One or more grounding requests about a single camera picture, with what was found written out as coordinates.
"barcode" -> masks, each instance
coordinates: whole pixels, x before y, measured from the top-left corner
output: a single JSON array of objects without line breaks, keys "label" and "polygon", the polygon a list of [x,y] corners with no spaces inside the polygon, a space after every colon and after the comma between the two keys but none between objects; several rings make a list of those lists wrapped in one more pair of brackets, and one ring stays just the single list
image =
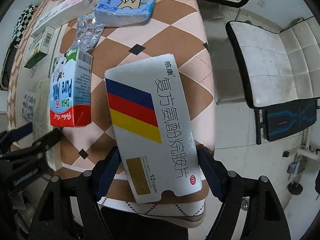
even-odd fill
[{"label": "barcode", "polygon": [[82,50],[79,50],[79,56],[78,59],[91,65],[92,63],[92,57],[90,57],[90,54],[87,54],[85,52],[83,52]]},{"label": "barcode", "polygon": [[44,39],[43,46],[45,46],[45,47],[48,47],[48,46],[49,46],[51,37],[52,37],[52,34],[51,34],[51,33],[47,33],[47,36],[46,36],[45,39]]}]

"gold rectangle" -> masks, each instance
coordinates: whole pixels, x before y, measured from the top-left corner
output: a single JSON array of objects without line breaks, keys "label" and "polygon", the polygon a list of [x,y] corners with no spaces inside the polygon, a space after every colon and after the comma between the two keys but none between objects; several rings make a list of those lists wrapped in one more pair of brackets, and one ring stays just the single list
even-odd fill
[{"label": "gold rectangle", "polygon": [[137,194],[150,194],[150,189],[143,171],[143,166],[140,158],[127,159],[126,162]]}]

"green and white box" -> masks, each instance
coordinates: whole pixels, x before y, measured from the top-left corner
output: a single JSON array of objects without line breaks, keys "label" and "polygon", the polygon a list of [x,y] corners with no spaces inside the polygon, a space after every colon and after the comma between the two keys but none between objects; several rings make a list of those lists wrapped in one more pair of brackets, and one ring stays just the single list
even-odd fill
[{"label": "green and white box", "polygon": [[32,68],[41,59],[47,56],[53,34],[54,28],[46,27],[45,31],[30,44],[26,52],[28,59],[24,66],[25,68]]}]

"blue stripe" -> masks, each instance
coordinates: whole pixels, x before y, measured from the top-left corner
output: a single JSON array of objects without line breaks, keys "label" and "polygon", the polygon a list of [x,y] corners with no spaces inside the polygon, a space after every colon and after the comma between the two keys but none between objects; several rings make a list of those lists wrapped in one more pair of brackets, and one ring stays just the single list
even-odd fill
[{"label": "blue stripe", "polygon": [[107,93],[154,110],[151,94],[106,78]]}]

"black and white checkered fabric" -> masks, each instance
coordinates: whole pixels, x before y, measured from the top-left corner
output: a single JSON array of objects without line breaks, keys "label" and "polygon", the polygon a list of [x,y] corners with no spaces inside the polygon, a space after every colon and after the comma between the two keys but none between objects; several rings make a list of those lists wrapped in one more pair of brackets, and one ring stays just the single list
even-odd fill
[{"label": "black and white checkered fabric", "polygon": [[15,45],[20,42],[22,33],[27,28],[28,23],[32,18],[32,14],[37,7],[38,6],[36,5],[29,5],[19,17],[12,36],[12,42],[15,43]]}]

